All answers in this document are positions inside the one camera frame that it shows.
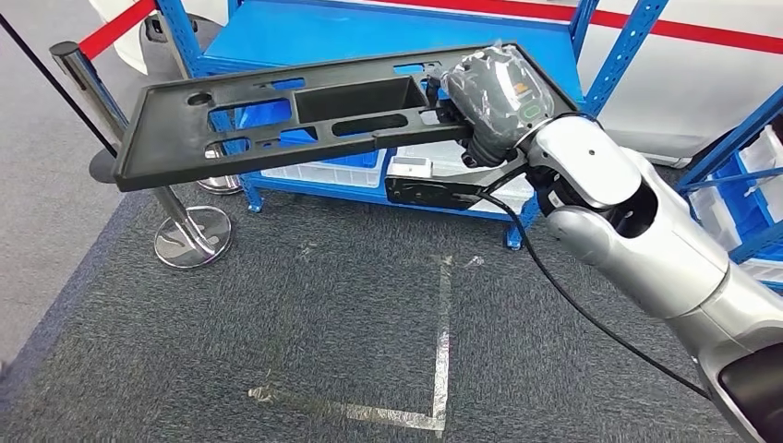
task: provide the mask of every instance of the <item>plastic wrap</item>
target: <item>plastic wrap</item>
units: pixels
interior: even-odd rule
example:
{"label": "plastic wrap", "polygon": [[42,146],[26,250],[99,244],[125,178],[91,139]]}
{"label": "plastic wrap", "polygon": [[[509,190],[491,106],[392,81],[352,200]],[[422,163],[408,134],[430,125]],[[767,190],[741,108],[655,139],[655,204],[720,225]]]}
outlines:
{"label": "plastic wrap", "polygon": [[440,76],[456,107],[474,126],[467,154],[476,166],[498,166],[555,103],[547,83],[513,46],[490,46],[468,55]]}

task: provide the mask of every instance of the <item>white storage bin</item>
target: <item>white storage bin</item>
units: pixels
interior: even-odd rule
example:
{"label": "white storage bin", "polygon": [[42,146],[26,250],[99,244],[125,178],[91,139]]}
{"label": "white storage bin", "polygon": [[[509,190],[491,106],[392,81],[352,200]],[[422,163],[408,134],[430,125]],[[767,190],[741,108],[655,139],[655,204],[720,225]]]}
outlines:
{"label": "white storage bin", "polygon": [[329,185],[378,187],[386,150],[378,151],[378,160],[372,168],[343,166],[326,162],[310,162],[261,171],[269,178],[287,178]]}
{"label": "white storage bin", "polygon": [[[712,175],[707,177],[707,180],[712,179]],[[696,217],[721,246],[730,251],[741,244],[737,225],[734,223],[729,208],[720,196],[717,187],[708,186],[697,189],[689,195],[689,198]]]}
{"label": "white storage bin", "polygon": [[758,281],[783,283],[783,262],[781,261],[751,258],[740,264],[740,269],[744,269]]}
{"label": "white storage bin", "polygon": [[[397,149],[398,157],[414,157],[429,159],[432,162],[432,174],[440,176],[466,174],[477,171],[486,171],[491,168],[470,169],[462,163],[461,155],[464,148],[455,141],[441,141],[438,143],[426,143],[423,145],[406,146]],[[511,180],[506,186],[495,191],[492,196],[509,205],[517,213],[522,211],[522,206],[534,195],[533,187],[524,179],[524,175]],[[481,201],[470,210],[483,212],[503,212],[495,205]]]}
{"label": "white storage bin", "polygon": [[[740,151],[740,158],[749,173],[783,167],[783,144],[772,126],[766,126],[751,146]],[[761,178],[758,188],[767,202],[772,220],[783,220],[783,175]]]}

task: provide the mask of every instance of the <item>blue metal shelf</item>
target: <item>blue metal shelf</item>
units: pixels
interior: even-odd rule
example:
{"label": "blue metal shelf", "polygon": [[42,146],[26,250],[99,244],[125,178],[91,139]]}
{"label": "blue metal shelf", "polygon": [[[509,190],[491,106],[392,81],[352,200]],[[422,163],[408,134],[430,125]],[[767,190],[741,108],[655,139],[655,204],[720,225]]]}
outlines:
{"label": "blue metal shelf", "polygon": [[[745,194],[757,179],[783,174],[783,168],[749,174],[739,156],[739,151],[781,113],[783,86],[696,163],[677,185],[677,192],[683,197],[702,187],[717,186],[737,224],[742,241],[741,245],[729,251],[729,257],[736,263],[755,257],[770,259],[770,251],[777,252],[776,246],[783,245],[783,221],[772,221],[760,191]],[[710,175],[715,179],[706,180]],[[765,284],[776,291],[783,290],[783,284],[770,281],[765,281]]]}
{"label": "blue metal shelf", "polygon": [[[489,45],[498,40],[516,41],[580,106],[597,114],[667,2],[638,2],[613,50],[613,56],[621,54],[621,57],[608,58],[601,71],[610,71],[611,77],[607,78],[612,80],[609,83],[596,82],[591,93],[595,88],[602,91],[593,98],[588,96],[587,100],[582,94],[576,62],[598,0],[580,1],[571,23],[480,17],[458,12],[326,0],[229,0],[228,24],[204,54],[200,52],[180,0],[158,0],[158,7],[172,30],[175,47],[192,77],[446,46]],[[213,118],[212,124],[217,131],[230,129],[226,116]],[[259,189],[400,206],[386,199],[382,187],[315,184],[268,178],[259,173],[242,174],[240,183],[246,192],[248,206],[254,211],[259,211],[263,204]],[[414,209],[509,220],[503,214],[492,212]],[[536,213],[537,202],[532,198],[524,206],[524,222],[532,222]],[[512,248],[520,247],[521,235],[515,227],[508,231],[506,241]]]}
{"label": "blue metal shelf", "polygon": [[290,66],[498,40],[519,42],[566,93],[582,100],[571,34],[567,25],[554,23],[319,0],[254,0],[236,10],[204,54]]}

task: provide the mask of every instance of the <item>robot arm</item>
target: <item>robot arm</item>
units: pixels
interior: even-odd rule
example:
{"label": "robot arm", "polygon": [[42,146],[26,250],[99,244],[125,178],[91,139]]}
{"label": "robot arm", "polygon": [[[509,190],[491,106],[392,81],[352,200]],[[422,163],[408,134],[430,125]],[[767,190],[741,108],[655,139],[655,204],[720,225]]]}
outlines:
{"label": "robot arm", "polygon": [[653,166],[596,124],[553,121],[527,159],[560,175],[536,185],[551,232],[666,321],[745,439],[783,439],[783,298],[732,263]]}
{"label": "robot arm", "polygon": [[783,298],[729,260],[644,157],[587,118],[553,118],[513,52],[487,48],[442,76],[475,130],[465,163],[526,163],[551,232],[667,322],[742,437],[783,441]]}

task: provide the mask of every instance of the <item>silver floor tape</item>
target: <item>silver floor tape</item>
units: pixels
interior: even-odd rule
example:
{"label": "silver floor tape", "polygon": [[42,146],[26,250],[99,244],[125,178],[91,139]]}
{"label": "silver floor tape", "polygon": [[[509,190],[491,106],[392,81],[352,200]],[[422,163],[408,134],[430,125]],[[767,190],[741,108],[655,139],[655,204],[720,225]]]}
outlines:
{"label": "silver floor tape", "polygon": [[262,403],[291,407],[303,412],[350,418],[384,425],[435,431],[442,438],[446,427],[446,402],[449,398],[449,313],[452,305],[452,257],[438,257],[440,290],[438,309],[438,346],[435,354],[435,388],[432,415],[409,413],[352,403],[314,399],[271,384],[251,389],[247,395]]}

